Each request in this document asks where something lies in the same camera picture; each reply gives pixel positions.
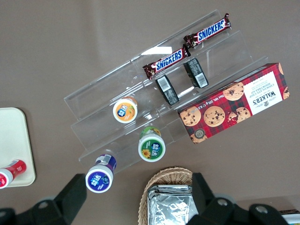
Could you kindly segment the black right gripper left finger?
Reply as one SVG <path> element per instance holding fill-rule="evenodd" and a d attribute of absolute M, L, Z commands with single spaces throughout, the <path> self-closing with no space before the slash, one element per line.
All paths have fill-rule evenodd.
<path fill-rule="evenodd" d="M 85 174 L 76 174 L 55 197 L 65 225 L 70 225 L 87 198 Z"/>

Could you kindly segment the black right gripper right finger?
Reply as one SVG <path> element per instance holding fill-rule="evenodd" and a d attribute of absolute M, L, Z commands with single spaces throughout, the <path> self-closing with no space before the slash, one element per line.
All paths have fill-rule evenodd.
<path fill-rule="evenodd" d="M 193 225 L 225 225 L 233 216 L 234 204 L 215 197 L 201 173 L 192 174 L 192 197 L 198 211 L 191 218 Z"/>

